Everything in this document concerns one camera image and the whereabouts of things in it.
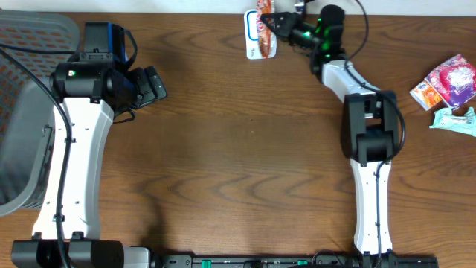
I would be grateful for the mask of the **purple Carefree pad package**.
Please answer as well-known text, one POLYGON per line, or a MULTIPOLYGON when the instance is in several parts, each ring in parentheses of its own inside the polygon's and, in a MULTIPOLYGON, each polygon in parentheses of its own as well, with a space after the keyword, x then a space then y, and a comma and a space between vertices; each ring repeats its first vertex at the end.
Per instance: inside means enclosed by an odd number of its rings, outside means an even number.
POLYGON ((452 109, 459 109, 475 96, 475 67, 461 54, 441 63, 425 80, 452 109))

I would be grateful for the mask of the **orange tissue pack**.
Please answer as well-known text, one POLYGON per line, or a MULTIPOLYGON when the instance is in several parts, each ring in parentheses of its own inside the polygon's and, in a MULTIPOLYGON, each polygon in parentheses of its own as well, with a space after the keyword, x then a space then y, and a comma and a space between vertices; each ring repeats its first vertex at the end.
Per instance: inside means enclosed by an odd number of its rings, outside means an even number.
POLYGON ((430 110, 442 101, 438 92, 425 80, 410 90, 410 95, 425 111, 430 110))

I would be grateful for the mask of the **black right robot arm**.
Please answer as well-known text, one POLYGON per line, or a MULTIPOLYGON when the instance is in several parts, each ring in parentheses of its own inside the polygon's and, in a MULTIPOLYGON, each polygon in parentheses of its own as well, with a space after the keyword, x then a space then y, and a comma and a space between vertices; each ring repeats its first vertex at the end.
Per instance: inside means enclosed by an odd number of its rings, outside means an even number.
POLYGON ((341 149, 356 187, 354 246, 363 256, 381 258, 392 250, 387 181, 405 141, 405 121, 396 95, 369 84, 355 70, 342 47, 344 19, 344 10, 334 4, 322 8, 316 25, 299 13, 260 16, 278 39, 310 51, 310 71, 343 103, 341 149))

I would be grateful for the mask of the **red snack wrapper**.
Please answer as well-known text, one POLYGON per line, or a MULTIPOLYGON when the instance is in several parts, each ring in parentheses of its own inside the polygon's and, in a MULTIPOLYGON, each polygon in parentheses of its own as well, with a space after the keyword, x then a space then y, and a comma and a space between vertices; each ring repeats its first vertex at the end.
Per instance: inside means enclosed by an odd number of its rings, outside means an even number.
POLYGON ((270 58, 273 50, 272 37, 273 33, 260 21, 260 16, 263 13, 273 13, 274 12, 274 1, 273 0, 258 0, 257 6, 257 37, 258 45, 260 49, 261 56, 263 58, 270 58))

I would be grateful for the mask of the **teal wipes packet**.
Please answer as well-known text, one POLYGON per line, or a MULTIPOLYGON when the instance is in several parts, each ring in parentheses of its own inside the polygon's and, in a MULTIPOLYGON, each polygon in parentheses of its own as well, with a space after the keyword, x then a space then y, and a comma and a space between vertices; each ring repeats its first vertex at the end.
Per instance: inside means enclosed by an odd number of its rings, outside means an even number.
POLYGON ((451 108, 442 108, 434 113, 434 121, 429 128, 450 130, 475 137, 475 110, 469 107, 464 115, 456 116, 451 108))

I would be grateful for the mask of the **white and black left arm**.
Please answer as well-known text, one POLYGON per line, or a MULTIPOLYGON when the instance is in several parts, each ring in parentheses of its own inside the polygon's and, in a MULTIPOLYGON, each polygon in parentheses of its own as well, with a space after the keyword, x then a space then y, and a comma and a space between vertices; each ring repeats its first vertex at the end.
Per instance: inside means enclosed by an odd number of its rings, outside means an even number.
POLYGON ((111 22, 88 22, 84 49, 60 63, 44 92, 54 105, 54 146, 44 203, 28 240, 15 240, 17 267, 159 267, 151 249, 100 236, 99 188, 110 127, 123 113, 165 99, 152 66, 134 67, 132 34, 111 22))

